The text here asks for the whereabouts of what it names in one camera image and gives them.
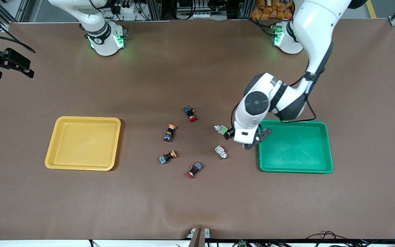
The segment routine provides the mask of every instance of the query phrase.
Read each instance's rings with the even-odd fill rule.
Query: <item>white switch component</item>
[[[196,13],[193,14],[193,19],[210,19],[210,13],[205,12],[205,13]]]
[[[217,146],[214,150],[216,151],[216,153],[217,153],[221,158],[223,158],[223,159],[228,158],[228,155],[226,154],[224,148],[223,148],[221,145]]]
[[[133,14],[134,11],[135,11],[135,6],[130,5],[130,8],[121,8],[120,14]]]
[[[189,238],[189,239],[193,238],[194,231],[196,231],[196,228],[193,228],[191,230],[191,232],[187,235],[187,238]],[[205,238],[211,238],[210,229],[205,228],[204,231],[205,231]]]

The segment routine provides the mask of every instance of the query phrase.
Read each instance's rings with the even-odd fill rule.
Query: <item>table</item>
[[[298,79],[307,56],[272,48],[247,21],[134,23],[127,49],[100,57],[78,24],[11,24],[36,54],[29,79],[0,80],[0,239],[395,238],[395,27],[341,20],[310,102],[329,129],[334,172],[260,172],[255,150],[225,141],[254,75]],[[190,123],[182,108],[199,120]],[[60,116],[122,120],[114,170],[50,170],[45,155]],[[163,141],[168,124],[174,142]],[[227,160],[214,153],[223,145]],[[167,165],[158,157],[177,150]],[[196,161],[195,179],[185,172]]]

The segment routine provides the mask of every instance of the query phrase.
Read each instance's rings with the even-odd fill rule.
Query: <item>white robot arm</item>
[[[110,56],[124,47],[123,27],[106,21],[98,8],[107,0],[48,0],[63,9],[82,24],[91,47],[102,56]]]
[[[309,57],[309,65],[295,89],[271,74],[256,75],[246,87],[235,112],[234,140],[250,149],[268,135],[257,133],[268,112],[281,121],[299,117],[307,97],[324,71],[332,51],[332,33],[351,0],[306,0],[297,7],[292,25],[296,39]]]

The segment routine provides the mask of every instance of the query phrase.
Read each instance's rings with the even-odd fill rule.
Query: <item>wire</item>
[[[308,121],[315,120],[315,119],[316,119],[316,113],[315,113],[315,111],[313,111],[313,108],[312,108],[312,106],[310,105],[309,99],[306,99],[306,103],[307,103],[307,106],[308,106],[309,109],[310,109],[310,112],[313,114],[313,117],[312,117],[312,118],[309,118],[309,119],[302,119],[302,120],[291,120],[291,121],[281,121],[281,120],[280,120],[280,122],[283,122],[283,123],[286,123],[286,124],[290,124],[290,123],[292,123],[292,122],[308,122]]]
[[[227,2],[225,2],[225,5],[223,7],[218,8],[215,4],[213,4],[213,6],[212,6],[212,3],[214,3],[214,1],[215,0],[208,0],[208,4],[207,4],[208,8],[210,8],[212,11],[224,11],[224,10],[226,10]]]
[[[298,82],[300,82],[301,81],[301,79],[302,79],[303,77],[300,77],[297,81],[295,81],[294,83],[292,83],[291,85],[289,85],[289,86],[294,86],[294,85],[296,85]]]
[[[234,115],[234,111],[236,110],[237,106],[240,104],[240,101],[236,104],[236,106],[232,109],[231,112],[231,128],[234,128],[234,121],[232,120],[232,116]]]
[[[190,8],[191,12],[190,12],[190,14],[189,14],[188,17],[185,18],[185,19],[179,19],[179,18],[177,17],[177,14],[174,13],[174,9],[175,9],[175,7],[174,7],[174,2],[176,2],[176,0],[171,0],[171,3],[170,3],[170,13],[171,13],[171,15],[173,16],[173,18],[174,18],[175,20],[188,20],[188,19],[190,19],[190,18],[193,16],[193,14],[196,12],[196,0],[193,0],[193,2],[190,0],[190,3],[191,3],[191,8]]]
[[[1,25],[0,25],[0,28],[1,28],[3,31],[5,31],[10,37],[12,37],[13,40],[12,40],[12,39],[9,39],[9,38],[6,38],[6,37],[1,37],[1,36],[0,36],[0,39],[5,39],[5,40],[8,40],[8,41],[15,42],[15,43],[17,43],[17,44],[22,45],[22,46],[23,46],[25,49],[27,49],[28,51],[30,51],[30,52],[32,52],[32,53],[36,53],[36,51],[33,50],[33,48],[31,48],[31,47],[29,47],[28,45],[24,44],[23,42],[19,41],[15,36],[13,36],[11,33],[9,33],[9,31],[7,31],[7,30],[6,30],[4,27],[2,27]]]
[[[135,8],[138,10],[138,13],[146,20],[150,21],[149,17],[144,13],[143,8],[141,7],[140,0],[134,0]]]
[[[89,2],[91,3],[92,7],[95,8],[96,10],[98,10],[99,12],[101,12],[101,10],[99,10],[96,6],[94,6],[94,3],[92,3],[92,0],[89,0]]]
[[[271,28],[271,25],[265,25],[265,24],[261,24],[259,23],[259,21],[251,19],[249,17],[242,17],[240,19],[245,19],[245,20],[249,20],[250,22],[256,24],[265,34],[269,35],[269,36],[276,36],[275,34],[272,33],[268,33],[264,28]],[[288,19],[278,19],[278,18],[272,18],[275,20],[281,20],[281,21],[288,21]]]

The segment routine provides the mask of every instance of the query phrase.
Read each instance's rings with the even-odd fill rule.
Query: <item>power strip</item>
[[[121,8],[120,14],[133,14],[135,11],[135,6],[130,5],[130,8]]]

